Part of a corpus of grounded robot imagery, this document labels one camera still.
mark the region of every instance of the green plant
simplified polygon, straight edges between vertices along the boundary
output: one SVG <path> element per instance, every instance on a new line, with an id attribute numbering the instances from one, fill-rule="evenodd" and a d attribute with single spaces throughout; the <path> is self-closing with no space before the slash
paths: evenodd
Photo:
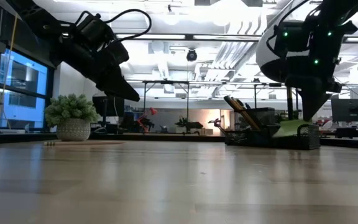
<path id="1" fill-rule="evenodd" d="M 58 99 L 50 99 L 51 105 L 45 109 L 45 119 L 48 126 L 54 127 L 70 118 L 83 119 L 89 122 L 97 122 L 99 115 L 84 94 L 77 97 L 75 94 L 60 95 Z"/>

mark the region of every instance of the potted plant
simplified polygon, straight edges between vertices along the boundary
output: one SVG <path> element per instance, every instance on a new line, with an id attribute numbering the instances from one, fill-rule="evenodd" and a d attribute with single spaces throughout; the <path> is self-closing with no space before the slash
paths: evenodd
<path id="1" fill-rule="evenodd" d="M 99 115 L 84 94 L 60 95 L 50 99 L 51 105 L 45 109 L 45 119 L 49 127 L 57 126 L 57 138 L 62 141 L 85 141 L 91 134 L 91 122 L 97 122 Z"/>

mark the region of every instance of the computer monitor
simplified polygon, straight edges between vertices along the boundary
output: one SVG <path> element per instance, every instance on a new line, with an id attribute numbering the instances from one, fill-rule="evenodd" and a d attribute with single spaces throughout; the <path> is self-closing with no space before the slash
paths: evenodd
<path id="1" fill-rule="evenodd" d="M 358 121 L 358 99 L 331 99 L 334 122 Z"/>
<path id="2" fill-rule="evenodd" d="M 124 99 L 116 97 L 116 110 L 114 109 L 114 100 L 107 96 L 94 96 L 92 97 L 93 105 L 96 108 L 96 112 L 100 116 L 124 116 Z"/>

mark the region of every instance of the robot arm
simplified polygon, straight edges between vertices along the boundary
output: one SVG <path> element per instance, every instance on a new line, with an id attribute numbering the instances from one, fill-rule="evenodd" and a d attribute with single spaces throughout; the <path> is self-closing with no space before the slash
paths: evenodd
<path id="1" fill-rule="evenodd" d="M 265 32 L 258 43 L 256 57 L 268 78 L 301 90 L 303 119 L 308 121 L 331 96 L 327 91 L 341 92 L 342 86 L 335 82 L 333 74 L 340 62 L 344 35 L 358 30 L 351 21 L 344 24 L 358 12 L 358 0 L 323 0 L 305 21 L 284 22 L 306 2 L 308 0 Z"/>
<path id="2" fill-rule="evenodd" d="M 146 34 L 152 25 L 150 16 L 141 10 L 126 10 L 109 21 L 99 14 L 85 11 L 75 23 L 54 18 L 33 0 L 6 0 L 30 27 L 32 32 L 50 45 L 50 60 L 54 65 L 66 62 L 84 77 L 95 82 L 107 96 L 139 101 L 139 94 L 122 77 L 120 64 L 129 60 L 123 40 Z M 140 34 L 117 39 L 108 23 L 128 12 L 140 12 L 149 19 L 149 28 Z"/>

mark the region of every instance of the small robot arm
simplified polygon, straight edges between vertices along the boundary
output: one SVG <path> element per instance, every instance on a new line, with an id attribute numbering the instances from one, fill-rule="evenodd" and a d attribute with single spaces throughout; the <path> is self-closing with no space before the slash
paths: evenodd
<path id="1" fill-rule="evenodd" d="M 120 64 L 129 60 L 123 40 L 146 34 L 150 16 L 141 10 L 126 10 L 102 21 L 99 14 L 85 11 L 74 23 L 59 21 L 33 0 L 6 0 L 32 32 L 50 45 L 50 60 L 57 66 L 66 62 L 84 77 L 95 82 L 107 96 L 139 101 L 139 94 L 122 77 Z M 128 12 L 140 12 L 149 19 L 149 28 L 140 34 L 118 39 L 108 23 Z"/>
<path id="2" fill-rule="evenodd" d="M 344 24 L 358 12 L 358 0 L 323 0 L 305 21 L 284 21 L 306 2 L 265 31 L 256 60 L 266 77 L 301 90 L 303 119 L 309 121 L 330 98 L 327 91 L 341 92 L 333 74 L 344 35 L 358 30 L 351 21 Z"/>

